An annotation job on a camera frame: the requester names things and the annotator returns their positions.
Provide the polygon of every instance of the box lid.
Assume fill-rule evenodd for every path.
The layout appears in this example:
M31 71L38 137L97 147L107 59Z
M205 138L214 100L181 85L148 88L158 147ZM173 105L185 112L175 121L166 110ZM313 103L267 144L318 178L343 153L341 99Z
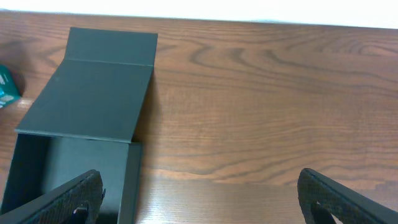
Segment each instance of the box lid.
M131 142L157 34L71 28L65 58L16 131Z

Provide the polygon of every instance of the wooden table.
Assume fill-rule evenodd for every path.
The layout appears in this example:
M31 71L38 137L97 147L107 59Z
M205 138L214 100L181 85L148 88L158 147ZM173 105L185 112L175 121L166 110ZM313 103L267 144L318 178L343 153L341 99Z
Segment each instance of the wooden table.
M398 30L351 27L0 12L0 190L71 26L159 33L138 223L303 223L304 167L398 209Z

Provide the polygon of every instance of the teal object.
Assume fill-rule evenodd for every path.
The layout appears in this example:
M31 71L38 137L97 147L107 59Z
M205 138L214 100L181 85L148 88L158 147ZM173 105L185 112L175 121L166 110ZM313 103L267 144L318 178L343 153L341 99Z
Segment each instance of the teal object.
M9 70L0 65L0 108L11 104L20 97Z

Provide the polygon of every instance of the dark green box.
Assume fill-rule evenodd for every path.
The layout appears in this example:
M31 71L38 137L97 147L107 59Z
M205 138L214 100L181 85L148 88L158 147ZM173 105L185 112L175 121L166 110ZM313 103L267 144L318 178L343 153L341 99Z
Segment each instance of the dark green box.
M18 125L2 213L100 171L97 223L134 223L142 145L133 143L157 34L71 28L65 58Z
M9 105L19 98L19 92L9 70L5 66L0 65L0 108Z

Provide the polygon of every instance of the white background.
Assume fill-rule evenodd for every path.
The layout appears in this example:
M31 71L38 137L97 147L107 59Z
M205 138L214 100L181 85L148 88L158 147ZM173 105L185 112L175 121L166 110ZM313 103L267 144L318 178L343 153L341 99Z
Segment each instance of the white background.
M292 22L398 29L390 0L1 0L0 8L117 16Z

